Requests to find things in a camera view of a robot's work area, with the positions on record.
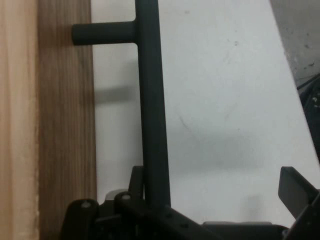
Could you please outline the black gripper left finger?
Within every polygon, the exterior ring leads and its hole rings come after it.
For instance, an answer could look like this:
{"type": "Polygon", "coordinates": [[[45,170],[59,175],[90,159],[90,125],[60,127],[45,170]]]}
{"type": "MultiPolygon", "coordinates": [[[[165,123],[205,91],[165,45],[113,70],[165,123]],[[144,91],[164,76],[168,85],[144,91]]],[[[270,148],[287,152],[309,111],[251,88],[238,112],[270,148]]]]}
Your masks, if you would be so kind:
{"type": "Polygon", "coordinates": [[[201,226],[170,207],[169,174],[154,166],[134,166],[128,190],[99,204],[73,201],[62,240],[199,240],[201,226]]]}

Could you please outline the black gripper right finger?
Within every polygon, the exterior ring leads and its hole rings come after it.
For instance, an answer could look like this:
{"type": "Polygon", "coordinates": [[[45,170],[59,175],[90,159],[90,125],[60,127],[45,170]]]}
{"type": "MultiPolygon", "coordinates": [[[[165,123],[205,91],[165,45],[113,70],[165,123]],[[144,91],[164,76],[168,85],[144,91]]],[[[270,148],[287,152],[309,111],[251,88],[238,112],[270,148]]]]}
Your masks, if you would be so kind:
{"type": "Polygon", "coordinates": [[[285,240],[318,240],[320,238],[320,191],[294,167],[280,170],[278,196],[291,215],[293,225],[285,240]]]}

